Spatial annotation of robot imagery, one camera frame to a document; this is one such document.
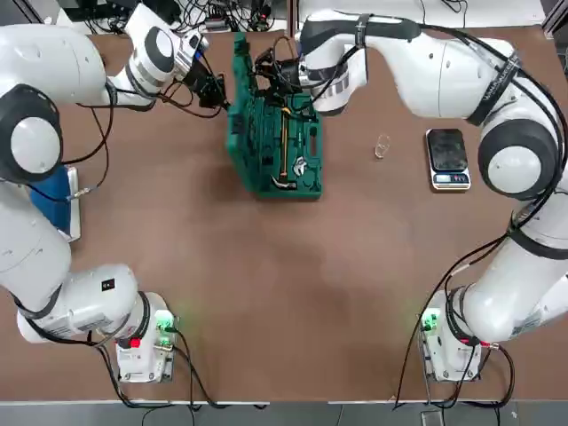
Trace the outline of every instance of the digital scale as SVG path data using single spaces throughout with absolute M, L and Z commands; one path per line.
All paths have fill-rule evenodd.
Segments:
M 462 133 L 457 129 L 426 132 L 430 181 L 437 191 L 466 191 L 471 188 L 468 157 Z

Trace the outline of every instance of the floor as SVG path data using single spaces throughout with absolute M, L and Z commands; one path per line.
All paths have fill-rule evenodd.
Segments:
M 197 426 L 421 426 L 422 413 L 432 411 L 422 404 L 402 406 L 392 412 L 391 404 L 340 405 L 325 403 L 279 403 L 259 411 L 252 406 L 224 410 L 204 407 L 195 415 Z M 69 404 L 41 406 L 0 405 L 2 426 L 141 426 L 145 410 L 119 404 Z M 446 426 L 497 425 L 493 410 L 457 405 L 445 413 Z M 518 402 L 501 410 L 502 426 L 557 426 L 568 420 L 568 402 Z M 144 426 L 189 426 L 191 415 L 185 406 L 150 413 Z M 426 423 L 439 426 L 439 423 Z

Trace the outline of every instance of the black cable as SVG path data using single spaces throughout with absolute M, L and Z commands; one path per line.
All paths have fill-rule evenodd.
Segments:
M 195 380 L 197 381 L 197 384 L 200 387 L 201 393 L 205 397 L 205 400 L 207 401 L 209 406 L 211 406 L 215 409 L 224 409 L 224 408 L 229 407 L 230 405 L 218 404 L 209 396 L 209 394 L 205 390 L 205 386 L 203 385 L 203 381 L 201 380 L 199 374 L 197 373 L 197 370 L 195 369 L 195 366 L 193 365 L 193 362 L 191 361 L 190 352 L 189 352 L 189 345 L 187 344 L 187 340 L 185 339 L 185 336 L 183 335 L 183 333 L 181 331 L 179 331 L 175 328 L 173 328 L 171 331 L 173 333 L 176 333 L 177 335 L 179 335 L 179 337 L 181 338 L 181 340 L 184 344 L 185 350 L 186 350 L 186 352 L 184 352 L 181 349 L 179 349 L 177 346 L 174 346 L 174 351 L 179 353 L 182 356 L 182 358 L 185 360 L 187 365 L 189 366 L 190 374 L 193 375 L 193 377 L 195 377 Z
M 105 86 L 106 87 L 106 92 L 108 93 L 108 98 L 110 99 L 110 105 L 109 105 L 109 113 L 108 113 L 108 125 L 106 127 L 106 131 L 105 134 L 103 135 L 100 143 L 97 145 L 97 147 L 95 149 L 93 149 L 90 153 L 83 155 L 82 157 L 79 158 L 74 158 L 73 160 L 67 160 L 64 162 L 61 162 L 61 164 L 64 165 L 68 165 L 68 164 L 76 164 L 78 162 L 84 162 L 85 160 L 89 160 L 92 156 L 94 156 L 98 151 L 100 151 L 100 149 L 107 143 L 107 139 L 108 136 L 110 135 L 111 130 L 113 129 L 113 120 L 114 120 L 114 102 L 112 101 L 113 96 L 112 96 L 112 92 L 111 89 L 108 85 Z
M 468 364 L 463 369 L 463 375 L 461 375 L 461 379 L 458 382 L 457 386 L 455 387 L 454 394 L 450 398 L 442 401 L 442 403 L 432 402 L 433 406 L 437 406 L 438 408 L 442 408 L 443 410 L 447 410 L 447 409 L 453 408 L 457 404 L 458 398 L 460 396 L 460 391 L 462 390 L 463 381 L 465 380 L 465 376 L 468 374 L 469 366 L 471 366 L 471 361 L 473 360 L 474 354 L 475 354 L 475 351 L 472 348 L 471 354 L 469 355 Z
M 102 137 L 102 144 L 103 147 L 105 148 L 105 158 L 106 158 L 106 162 L 105 162 L 105 170 L 103 171 L 103 176 L 101 177 L 101 179 L 98 181 L 98 183 L 95 185 L 95 188 L 98 189 L 100 188 L 103 183 L 105 182 L 105 180 L 107 179 L 107 175 L 108 175 L 108 169 L 109 169 L 109 165 L 110 165 L 110 155 L 108 152 L 108 144 L 107 144 L 107 138 L 108 138 L 108 134 L 110 133 L 110 130 L 112 129 L 112 122 L 109 116 L 109 126 L 106 129 L 106 132 L 103 131 L 102 125 L 100 124 L 100 120 L 97 117 L 97 113 L 95 112 L 95 110 L 93 108 L 91 108 L 91 113 L 92 116 L 95 119 L 95 123 L 97 124 L 97 127 L 99 128 L 99 133 L 100 136 Z M 68 203 L 71 200 L 67 199 L 67 198 L 55 198 L 50 196 L 49 194 L 45 193 L 44 191 L 42 191 L 39 188 L 36 188 L 35 186 L 28 184 L 27 187 L 29 189 L 31 189 L 32 191 L 39 193 L 41 196 L 43 196 L 45 199 L 51 201 L 51 202 L 60 202 L 60 203 Z
M 217 78 L 215 77 L 215 73 L 213 72 L 213 68 L 211 68 L 211 65 L 209 63 L 209 61 L 207 60 L 207 57 L 205 56 L 205 54 L 202 52 L 201 53 L 201 57 L 203 58 L 203 61 L 205 62 L 205 65 L 207 66 L 207 69 L 209 70 L 209 72 L 211 73 L 211 76 L 213 77 L 213 80 L 215 81 L 215 85 L 217 86 L 217 91 L 219 92 L 220 95 L 223 95 L 223 101 L 225 102 L 225 104 L 227 105 L 229 103 L 229 101 L 227 100 L 226 95 L 223 93 L 223 89 L 221 89 L 221 85 L 219 84 L 219 81 L 217 80 Z
M 463 9 L 463 27 L 465 28 L 465 17 L 468 13 L 468 1 L 467 0 L 441 0 L 443 4 L 445 4 L 447 7 L 449 7 L 452 11 L 454 11 L 454 13 L 461 13 L 462 12 L 462 3 L 465 4 L 465 8 Z M 460 7 L 455 8 L 453 7 L 453 4 L 458 4 Z M 426 11 L 424 10 L 424 22 L 423 24 L 425 24 L 425 19 L 426 19 Z
M 276 63 L 278 60 L 276 59 L 276 46 L 278 45 L 280 40 L 286 40 L 287 44 L 288 44 L 288 49 L 290 50 L 290 55 L 292 58 L 295 57 L 295 53 L 294 50 L 292 49 L 292 45 L 290 44 L 290 39 L 287 35 L 280 35 L 279 37 L 276 37 L 276 39 L 274 40 L 274 43 L 272 44 L 272 58 L 273 61 Z M 282 75 L 280 68 L 277 65 L 274 65 L 274 69 L 276 69 L 276 74 L 278 75 L 278 77 L 281 79 L 281 81 L 283 81 L 284 83 L 288 84 L 290 87 L 294 87 L 298 90 L 304 90 L 304 89 L 316 89 L 318 87 L 320 87 L 321 85 L 325 84 L 326 81 L 322 81 L 319 83 L 314 83 L 314 84 L 306 84 L 306 85 L 297 85 L 294 84 L 292 82 L 290 82 L 286 77 L 284 77 L 284 75 Z
M 506 406 L 513 396 L 513 391 L 515 390 L 515 363 L 513 362 L 513 358 L 510 356 L 509 352 L 503 348 L 501 345 L 497 348 L 509 363 L 509 387 L 507 388 L 507 392 L 505 396 L 502 398 L 501 401 L 497 403 L 493 402 L 477 402 L 477 401 L 467 401 L 466 404 L 470 406 L 476 406 L 478 408 L 503 408 Z
M 189 368 L 191 370 L 191 374 L 193 375 L 193 377 L 195 377 L 195 380 L 197 381 L 197 384 L 199 385 L 201 393 L 205 397 L 205 400 L 207 401 L 208 405 L 211 406 L 212 408 L 215 408 L 215 409 L 224 409 L 224 408 L 229 407 L 230 405 L 218 404 L 213 399 L 211 399 L 211 397 L 209 396 L 209 394 L 205 390 L 205 386 L 203 385 L 203 381 L 201 380 L 199 374 L 197 373 L 197 370 L 195 369 L 195 366 L 193 365 L 193 363 L 191 362 L 189 357 L 187 357 L 187 355 L 181 349 L 179 349 L 177 346 L 174 346 L 174 351 L 179 353 L 182 356 L 182 358 L 185 360 L 185 363 L 189 366 Z
M 420 4 L 422 5 L 422 24 L 426 23 L 426 6 L 424 6 L 424 1 L 420 0 Z
M 36 188 L 35 186 L 31 185 L 31 184 L 27 184 L 26 185 L 29 189 L 31 189 L 32 191 L 34 191 L 35 193 L 39 193 L 42 197 L 44 197 L 45 199 L 51 201 L 51 202 L 69 202 L 69 200 L 67 198 L 55 198 L 50 196 L 49 194 L 45 193 L 44 191 L 42 191 L 41 189 Z

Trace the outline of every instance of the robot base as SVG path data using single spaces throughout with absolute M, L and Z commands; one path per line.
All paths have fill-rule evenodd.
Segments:
M 422 315 L 418 334 L 418 349 L 422 355 L 426 381 L 464 382 L 478 378 L 481 345 L 474 348 L 459 342 L 450 333 L 446 324 L 446 295 L 438 291 Z M 465 367 L 473 352 L 473 359 L 465 376 Z
M 173 373 L 175 334 L 160 330 L 166 320 L 175 327 L 175 319 L 161 296 L 146 293 L 150 303 L 148 329 L 138 347 L 123 349 L 116 345 L 116 359 L 124 383 L 160 383 L 171 381 Z

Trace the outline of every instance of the hammer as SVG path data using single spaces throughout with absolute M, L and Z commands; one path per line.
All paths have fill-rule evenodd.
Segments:
M 291 111 L 283 107 L 281 109 L 281 122 L 280 122 L 280 174 L 278 179 L 271 176 L 272 183 L 282 190 L 297 189 L 296 182 L 288 182 L 288 118 Z

